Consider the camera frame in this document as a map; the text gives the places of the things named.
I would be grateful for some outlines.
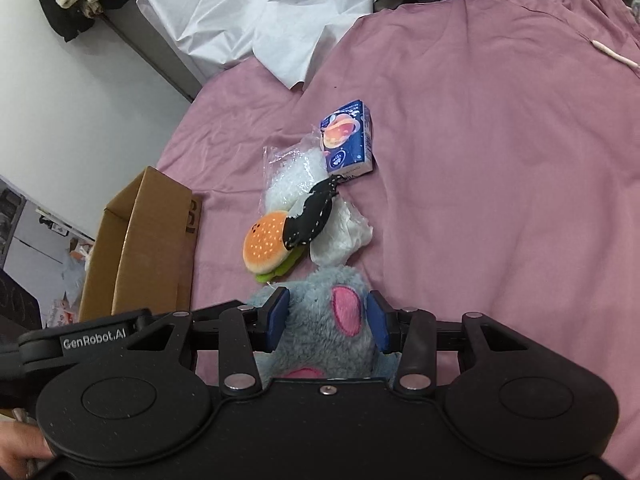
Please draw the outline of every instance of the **bed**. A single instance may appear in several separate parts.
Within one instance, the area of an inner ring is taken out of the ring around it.
[[[605,458],[640,478],[640,70],[591,40],[640,61],[621,0],[446,0],[359,19],[304,92],[252,58],[210,80],[158,163],[204,198],[193,307],[258,289],[241,243],[262,147],[362,99],[376,169],[340,192],[374,237],[350,264],[396,307],[482,311],[601,375],[621,409]]]

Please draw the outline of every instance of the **pink patch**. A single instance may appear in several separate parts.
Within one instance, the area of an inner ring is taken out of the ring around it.
[[[352,288],[338,285],[332,289],[331,303],[334,306],[335,322],[340,331],[348,337],[355,336],[362,325],[359,296]]]
[[[282,376],[283,379],[324,379],[324,374],[315,368],[300,368]]]

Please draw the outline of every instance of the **blue box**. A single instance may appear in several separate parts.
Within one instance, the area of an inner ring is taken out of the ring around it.
[[[353,178],[373,170],[371,118],[360,100],[352,101],[320,123],[326,170]]]

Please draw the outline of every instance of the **cardboard box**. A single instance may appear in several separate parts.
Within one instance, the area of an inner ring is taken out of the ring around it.
[[[104,209],[79,320],[189,310],[201,210],[190,189],[151,167],[119,192]]]

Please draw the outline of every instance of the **white cloth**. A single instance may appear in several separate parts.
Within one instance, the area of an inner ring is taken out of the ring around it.
[[[138,0],[149,22],[204,83],[252,53],[288,88],[318,67],[374,0]]]

